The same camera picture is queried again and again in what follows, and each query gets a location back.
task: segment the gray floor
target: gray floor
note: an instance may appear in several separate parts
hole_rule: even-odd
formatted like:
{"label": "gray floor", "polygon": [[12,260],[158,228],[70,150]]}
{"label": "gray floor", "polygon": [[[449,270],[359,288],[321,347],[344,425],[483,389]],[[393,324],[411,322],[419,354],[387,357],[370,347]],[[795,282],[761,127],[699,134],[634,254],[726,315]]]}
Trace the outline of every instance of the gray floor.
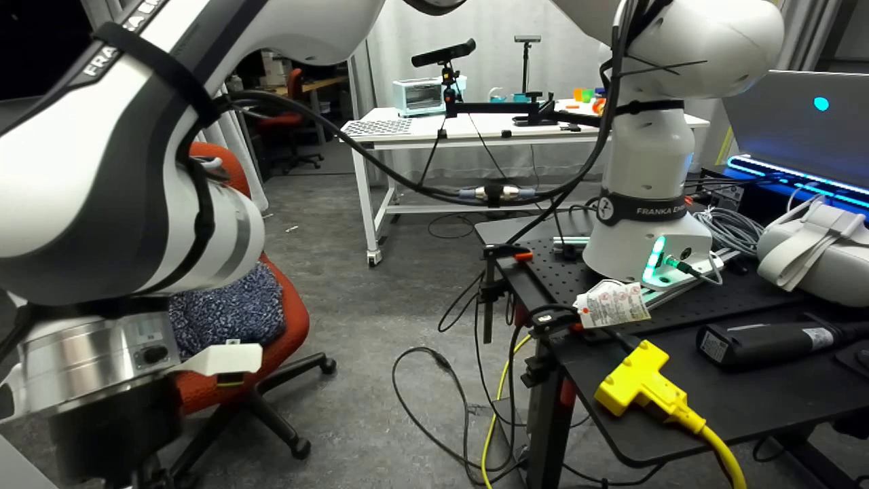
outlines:
{"label": "gray floor", "polygon": [[[435,330],[442,309],[480,270],[473,221],[401,218],[391,226],[387,260],[370,270],[349,150],[329,144],[324,152],[324,169],[293,169],[266,182],[270,255],[296,279],[312,312],[304,351],[325,351],[340,365],[334,377],[312,373],[270,396],[312,440],[312,456],[296,463],[279,440],[241,418],[196,470],[209,489],[469,487],[461,466],[435,448],[401,414],[391,389],[391,365],[415,345],[437,347],[454,365],[473,406],[469,453],[478,459],[487,396],[473,357],[473,322],[461,319],[449,335]],[[507,326],[497,326],[495,345],[483,345],[490,384],[506,361],[507,335]],[[399,387],[419,418],[458,451],[461,406],[450,377],[429,357],[411,357],[399,369]],[[54,448],[44,418],[2,426],[0,436],[54,479]],[[816,440],[850,474],[867,474],[867,444],[831,430],[821,430]],[[165,448],[164,456],[171,459],[183,444]],[[753,487],[816,487],[788,463],[757,466],[749,446],[737,451]],[[623,467],[593,425],[573,430],[568,463],[609,480],[631,480],[645,474]],[[563,487],[590,485],[564,474]],[[727,485],[712,456],[693,456],[664,467],[646,487]]]}

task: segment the yellow power connector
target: yellow power connector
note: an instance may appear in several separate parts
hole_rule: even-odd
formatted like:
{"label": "yellow power connector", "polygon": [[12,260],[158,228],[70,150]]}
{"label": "yellow power connector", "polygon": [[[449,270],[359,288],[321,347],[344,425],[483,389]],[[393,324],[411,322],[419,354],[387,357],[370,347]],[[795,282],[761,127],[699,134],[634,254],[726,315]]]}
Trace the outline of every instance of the yellow power connector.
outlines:
{"label": "yellow power connector", "polygon": [[707,418],[687,406],[687,394],[661,373],[668,360],[672,357],[666,351],[645,341],[612,374],[602,377],[596,400],[617,418],[624,415],[631,406],[661,407],[668,418],[704,437],[727,470],[733,489],[744,489],[748,480],[733,451],[712,426],[707,426]]}

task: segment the silver metal cylinder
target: silver metal cylinder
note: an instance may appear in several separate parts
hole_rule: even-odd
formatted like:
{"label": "silver metal cylinder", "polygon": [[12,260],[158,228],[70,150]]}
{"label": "silver metal cylinder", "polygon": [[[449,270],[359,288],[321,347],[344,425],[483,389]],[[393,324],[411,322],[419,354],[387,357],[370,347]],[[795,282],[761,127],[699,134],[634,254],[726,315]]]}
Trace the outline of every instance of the silver metal cylinder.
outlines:
{"label": "silver metal cylinder", "polygon": [[19,345],[28,414],[70,410],[179,365],[165,312],[62,319]]}

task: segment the blue light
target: blue light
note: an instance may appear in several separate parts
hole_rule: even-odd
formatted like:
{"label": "blue light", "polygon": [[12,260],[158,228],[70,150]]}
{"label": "blue light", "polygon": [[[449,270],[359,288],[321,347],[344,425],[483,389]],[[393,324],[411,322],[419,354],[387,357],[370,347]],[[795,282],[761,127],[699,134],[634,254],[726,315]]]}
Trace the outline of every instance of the blue light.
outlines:
{"label": "blue light", "polygon": [[822,95],[818,95],[818,97],[816,97],[816,112],[829,112],[829,108],[831,108],[831,101],[822,97]]}

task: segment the blue patterned fabric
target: blue patterned fabric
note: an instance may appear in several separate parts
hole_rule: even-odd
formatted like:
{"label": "blue patterned fabric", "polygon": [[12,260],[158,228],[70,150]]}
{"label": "blue patterned fabric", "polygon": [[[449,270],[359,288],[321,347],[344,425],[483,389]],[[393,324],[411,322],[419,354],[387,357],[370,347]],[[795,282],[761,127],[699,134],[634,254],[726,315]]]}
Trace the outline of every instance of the blue patterned fabric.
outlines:
{"label": "blue patterned fabric", "polygon": [[173,297],[168,301],[168,324],[183,360],[228,341],[270,345],[285,332],[279,286],[258,263],[226,288]]}

